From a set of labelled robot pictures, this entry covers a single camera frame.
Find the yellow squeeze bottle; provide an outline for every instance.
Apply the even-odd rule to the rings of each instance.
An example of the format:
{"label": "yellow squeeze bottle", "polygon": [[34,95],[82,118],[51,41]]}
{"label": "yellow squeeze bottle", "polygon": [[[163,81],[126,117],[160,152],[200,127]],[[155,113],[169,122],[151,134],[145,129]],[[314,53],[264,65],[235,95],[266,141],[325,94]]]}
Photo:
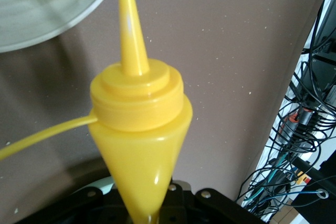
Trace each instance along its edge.
{"label": "yellow squeeze bottle", "polygon": [[192,106],[180,73],[148,59],[135,0],[119,0],[121,62],[91,83],[90,133],[134,224],[158,223]]}

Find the plastic bottle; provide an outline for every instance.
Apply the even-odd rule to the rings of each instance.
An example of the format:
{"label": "plastic bottle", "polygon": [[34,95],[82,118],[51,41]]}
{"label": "plastic bottle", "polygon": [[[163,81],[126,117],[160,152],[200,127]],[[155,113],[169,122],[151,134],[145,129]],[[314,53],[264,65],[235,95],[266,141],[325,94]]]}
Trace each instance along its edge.
{"label": "plastic bottle", "polygon": [[192,119],[180,73],[148,59],[135,0],[119,0],[121,62],[91,83],[90,133],[135,224],[157,223]]}

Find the yellow cap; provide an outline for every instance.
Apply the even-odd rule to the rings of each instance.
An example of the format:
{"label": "yellow cap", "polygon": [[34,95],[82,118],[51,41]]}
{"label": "yellow cap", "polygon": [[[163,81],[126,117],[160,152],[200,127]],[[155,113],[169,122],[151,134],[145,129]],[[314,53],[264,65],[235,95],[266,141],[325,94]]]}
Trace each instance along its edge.
{"label": "yellow cap", "polygon": [[135,0],[119,0],[121,62],[91,83],[93,112],[120,131],[151,130],[172,121],[183,106],[180,73],[148,59]]}

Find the yellow tube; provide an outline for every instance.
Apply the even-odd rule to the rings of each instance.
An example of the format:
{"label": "yellow tube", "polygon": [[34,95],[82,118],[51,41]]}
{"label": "yellow tube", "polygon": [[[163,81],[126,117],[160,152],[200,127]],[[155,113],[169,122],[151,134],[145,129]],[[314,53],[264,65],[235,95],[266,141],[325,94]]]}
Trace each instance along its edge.
{"label": "yellow tube", "polygon": [[19,151],[22,151],[23,149],[27,147],[30,147],[33,144],[36,144],[44,139],[47,139],[51,136],[57,135],[64,131],[71,130],[73,128],[77,128],[79,126],[94,123],[96,121],[97,121],[97,118],[95,116],[89,115],[89,116],[84,116],[82,118],[73,119],[73,120],[70,120],[64,123],[60,123],[48,129],[42,130],[8,147],[1,149],[0,150],[0,161]]}

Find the screw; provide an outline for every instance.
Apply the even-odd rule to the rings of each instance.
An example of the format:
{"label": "screw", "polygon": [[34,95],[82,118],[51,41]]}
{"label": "screw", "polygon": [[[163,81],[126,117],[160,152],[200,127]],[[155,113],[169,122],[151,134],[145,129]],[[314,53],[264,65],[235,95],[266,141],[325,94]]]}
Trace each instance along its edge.
{"label": "screw", "polygon": [[90,192],[88,192],[88,194],[87,194],[88,197],[93,197],[94,195],[96,195],[96,192],[95,192],[95,191],[90,191]]}
{"label": "screw", "polygon": [[176,190],[176,186],[174,184],[169,185],[169,191],[175,191]]}
{"label": "screw", "polygon": [[201,196],[203,198],[209,199],[211,197],[211,194],[208,191],[201,192]]}

